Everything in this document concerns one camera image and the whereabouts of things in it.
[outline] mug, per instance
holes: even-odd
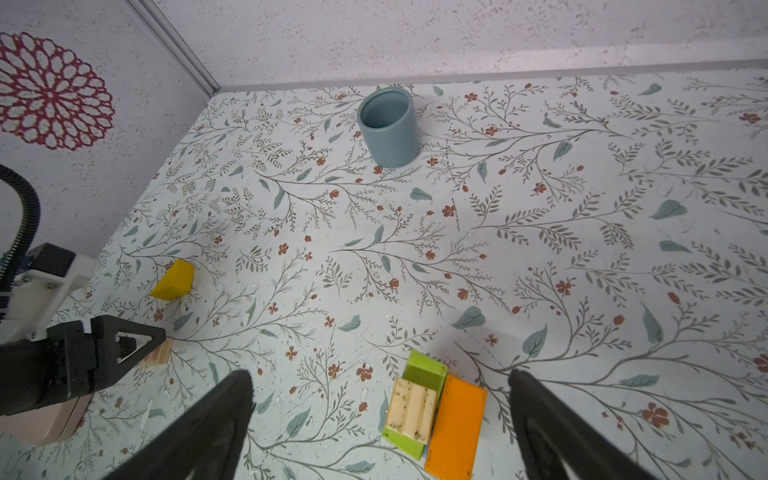
[[[416,158],[419,126],[407,90],[387,87],[368,95],[357,109],[357,124],[373,161],[382,167],[402,167]]]

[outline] floral tablecloth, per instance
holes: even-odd
[[[430,478],[380,437],[409,350],[488,390],[474,478],[524,478],[527,369],[659,478],[761,478],[765,71],[404,85],[422,150],[377,167],[376,87],[219,94],[58,320],[163,326],[162,367],[69,441],[0,439],[4,478],[100,478],[234,369],[238,478]],[[176,259],[192,293],[148,294]]]

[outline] black hose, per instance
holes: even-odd
[[[13,287],[13,279],[22,264],[24,255],[29,251],[35,233],[40,224],[40,200],[27,180],[5,165],[0,165],[0,180],[11,186],[22,201],[22,225],[18,228],[16,238],[13,240],[5,262],[0,263],[0,320],[5,318],[5,310],[8,308],[8,295]]]

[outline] white wall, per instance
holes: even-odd
[[[113,127],[90,147],[50,150],[0,127],[0,163],[26,177],[41,199],[34,244],[95,256],[207,99],[119,0],[3,0],[0,32],[28,32],[71,50],[112,96]],[[0,252],[19,213],[15,193],[0,182]]]
[[[155,0],[222,86],[751,60],[765,0]]]

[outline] red floral wall decoration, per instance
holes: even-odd
[[[104,80],[47,38],[0,33],[0,128],[51,150],[90,147],[112,128]]]

